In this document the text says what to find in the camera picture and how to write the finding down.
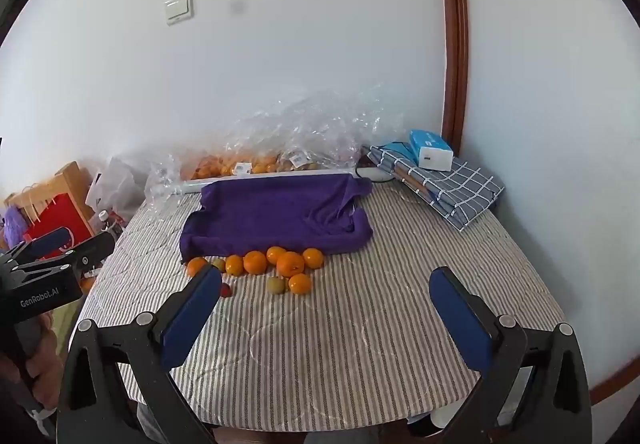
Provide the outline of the person's left hand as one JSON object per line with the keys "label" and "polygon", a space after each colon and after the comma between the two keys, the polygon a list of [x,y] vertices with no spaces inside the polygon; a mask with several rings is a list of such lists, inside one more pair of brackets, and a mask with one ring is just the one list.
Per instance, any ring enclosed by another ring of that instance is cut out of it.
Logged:
{"label": "person's left hand", "polygon": [[[58,407],[58,396],[63,377],[63,362],[56,353],[58,338],[52,329],[52,311],[40,314],[38,322],[41,328],[39,346],[32,357],[26,362],[26,370],[30,378],[35,379],[32,394],[45,409]],[[1,353],[1,382],[19,383],[21,375],[17,366]],[[3,409],[15,405],[6,388],[1,386],[1,412]]]}

